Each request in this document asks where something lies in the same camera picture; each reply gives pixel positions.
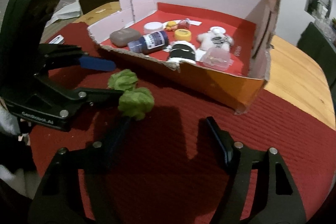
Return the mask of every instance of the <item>wooden table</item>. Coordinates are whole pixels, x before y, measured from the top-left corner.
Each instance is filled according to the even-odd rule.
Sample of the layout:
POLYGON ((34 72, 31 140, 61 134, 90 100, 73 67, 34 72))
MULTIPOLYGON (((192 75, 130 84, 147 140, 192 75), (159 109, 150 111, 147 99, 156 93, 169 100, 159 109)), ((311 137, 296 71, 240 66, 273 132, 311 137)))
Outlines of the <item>wooden table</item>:
MULTIPOLYGON (((75 22, 88 25, 120 10, 107 3, 75 22)), ((272 40, 270 81, 265 89, 336 129, 334 106, 327 80, 319 65, 297 47, 278 36, 272 40)))

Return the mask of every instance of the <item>yellow round object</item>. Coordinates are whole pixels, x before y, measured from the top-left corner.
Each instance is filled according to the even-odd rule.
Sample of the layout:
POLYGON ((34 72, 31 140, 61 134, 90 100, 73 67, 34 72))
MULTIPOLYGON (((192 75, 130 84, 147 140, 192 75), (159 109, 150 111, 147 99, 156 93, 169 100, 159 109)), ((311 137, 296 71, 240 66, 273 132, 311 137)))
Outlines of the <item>yellow round object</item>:
POLYGON ((167 23, 167 27, 174 27, 174 26, 176 26, 177 25, 177 23, 175 22, 175 21, 169 21, 168 23, 167 23))
POLYGON ((177 41, 191 41, 191 31, 186 29, 178 29, 175 31, 175 39, 177 41))

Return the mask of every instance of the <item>brown soap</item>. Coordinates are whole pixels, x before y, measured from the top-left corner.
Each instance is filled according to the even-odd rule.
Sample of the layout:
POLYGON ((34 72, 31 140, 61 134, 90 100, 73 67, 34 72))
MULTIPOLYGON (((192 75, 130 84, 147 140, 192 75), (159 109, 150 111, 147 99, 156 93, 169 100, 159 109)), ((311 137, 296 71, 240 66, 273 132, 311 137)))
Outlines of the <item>brown soap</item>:
POLYGON ((137 30, 125 28, 111 33, 110 40, 117 47, 126 47, 128 42, 138 40, 140 37, 142 35, 137 30))

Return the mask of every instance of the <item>metal bolt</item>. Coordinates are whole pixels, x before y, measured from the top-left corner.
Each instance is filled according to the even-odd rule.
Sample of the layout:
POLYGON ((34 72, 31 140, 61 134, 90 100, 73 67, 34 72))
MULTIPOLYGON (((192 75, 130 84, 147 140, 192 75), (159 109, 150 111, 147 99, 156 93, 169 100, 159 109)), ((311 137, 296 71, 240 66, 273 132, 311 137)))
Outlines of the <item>metal bolt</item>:
POLYGON ((62 148, 60 148, 59 150, 57 150, 57 153, 63 155, 63 154, 65 154, 67 151, 68 151, 68 149, 66 149, 65 147, 62 147, 62 148))
POLYGON ((244 145, 242 142, 235 142, 235 147, 241 149, 244 147, 244 145))
POLYGON ((63 109, 63 110, 60 111, 59 115, 60 115, 62 118, 68 117, 68 115, 69 115, 69 111, 67 111, 66 109, 63 109))
POLYGON ((101 142, 94 142, 92 146, 93 146, 94 148, 100 148, 101 145, 102 145, 101 142))
POLYGON ((270 151, 271 154, 273 154, 273 155, 276 155, 276 154, 278 153, 278 150, 277 150, 276 148, 274 148, 274 147, 271 147, 271 148, 269 149, 269 151, 270 151))
POLYGON ((78 93, 78 96, 79 96, 80 98, 84 98, 84 97, 86 97, 86 92, 81 91, 80 93, 78 93))

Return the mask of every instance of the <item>white plush toy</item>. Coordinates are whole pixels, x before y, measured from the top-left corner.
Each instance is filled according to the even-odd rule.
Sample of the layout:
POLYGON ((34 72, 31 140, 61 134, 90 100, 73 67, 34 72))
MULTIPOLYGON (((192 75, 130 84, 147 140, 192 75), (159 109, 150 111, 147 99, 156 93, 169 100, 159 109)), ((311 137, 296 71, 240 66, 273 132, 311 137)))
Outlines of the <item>white plush toy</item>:
POLYGON ((201 43, 199 49, 202 51, 207 51, 212 47, 218 47, 229 52, 231 46, 234 44, 232 37, 221 33, 221 31, 216 28, 199 34, 197 41, 201 43))

